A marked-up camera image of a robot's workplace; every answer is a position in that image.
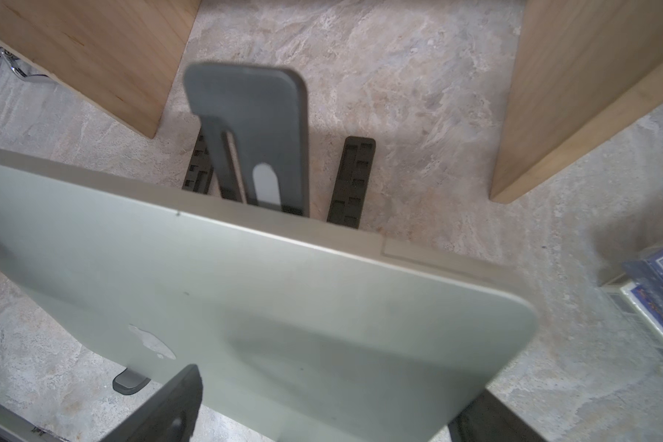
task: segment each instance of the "gray plastic clip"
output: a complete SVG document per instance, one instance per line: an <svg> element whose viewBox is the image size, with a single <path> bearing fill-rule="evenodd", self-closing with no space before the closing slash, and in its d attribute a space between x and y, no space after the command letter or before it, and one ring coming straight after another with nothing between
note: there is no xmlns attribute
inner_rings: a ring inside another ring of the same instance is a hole
<svg viewBox="0 0 663 442"><path fill-rule="evenodd" d="M204 63L187 68L185 89L192 112L201 119L221 197L243 201L226 137L230 132L248 204L269 206L270 201L259 198L254 179L256 166L267 164L277 178L279 192L272 193L279 194L282 211L309 217L307 88L302 78L289 69Z"/></svg>

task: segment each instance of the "silver laptop lid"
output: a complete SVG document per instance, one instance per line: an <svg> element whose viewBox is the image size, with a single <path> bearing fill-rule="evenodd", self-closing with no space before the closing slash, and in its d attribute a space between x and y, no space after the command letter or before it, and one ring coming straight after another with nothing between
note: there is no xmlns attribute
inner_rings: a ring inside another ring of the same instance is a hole
<svg viewBox="0 0 663 442"><path fill-rule="evenodd" d="M486 262L0 150L0 270L77 340L274 440L426 441L533 335Z"/></svg>

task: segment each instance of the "marble floor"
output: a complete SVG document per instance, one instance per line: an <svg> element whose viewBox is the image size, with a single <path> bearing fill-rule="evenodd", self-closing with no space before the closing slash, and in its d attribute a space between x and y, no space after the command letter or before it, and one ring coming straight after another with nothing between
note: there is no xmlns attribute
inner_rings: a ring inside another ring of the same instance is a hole
<svg viewBox="0 0 663 442"><path fill-rule="evenodd" d="M311 212L343 140L378 143L361 229L509 265L541 328L489 389L550 441L663 441L663 361L598 286L663 239L663 105L512 204L488 200L520 34L516 0L204 0L157 136L0 70L0 147L179 187L198 120L183 69L291 66L309 91ZM0 274L0 402L96 441L147 398ZM203 408L196 441L262 441ZM446 432L439 434L446 441Z"/></svg>

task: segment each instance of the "wooden panel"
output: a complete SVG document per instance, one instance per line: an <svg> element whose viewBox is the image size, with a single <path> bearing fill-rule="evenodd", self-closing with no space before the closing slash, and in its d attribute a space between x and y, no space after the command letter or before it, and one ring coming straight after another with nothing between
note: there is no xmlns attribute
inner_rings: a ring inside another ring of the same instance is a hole
<svg viewBox="0 0 663 442"><path fill-rule="evenodd" d="M0 44L154 137L200 0L0 0Z"/></svg>
<svg viewBox="0 0 663 442"><path fill-rule="evenodd" d="M663 102L663 0L528 0L491 200L509 203Z"/></svg>

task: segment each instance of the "black rubber base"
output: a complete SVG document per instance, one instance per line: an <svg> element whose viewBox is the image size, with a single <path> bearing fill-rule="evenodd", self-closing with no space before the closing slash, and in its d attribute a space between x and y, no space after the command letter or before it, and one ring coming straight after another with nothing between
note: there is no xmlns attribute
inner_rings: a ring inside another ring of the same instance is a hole
<svg viewBox="0 0 663 442"><path fill-rule="evenodd" d="M190 364L100 442L189 442L202 392L199 369Z"/></svg>
<svg viewBox="0 0 663 442"><path fill-rule="evenodd" d="M488 390L448 424L452 442L546 442Z"/></svg>
<svg viewBox="0 0 663 442"><path fill-rule="evenodd" d="M118 376L113 378L113 390L125 396L135 394L150 383L150 378L126 368Z"/></svg>
<svg viewBox="0 0 663 442"><path fill-rule="evenodd" d="M327 223L358 228L375 154L373 138L348 137L336 173Z"/></svg>
<svg viewBox="0 0 663 442"><path fill-rule="evenodd" d="M198 137L196 137L192 159L189 160L189 165L186 167L185 183L182 185L182 189L195 193L208 194L213 176L213 166L211 165L211 158L208 155L208 149L203 140L201 130Z"/></svg>

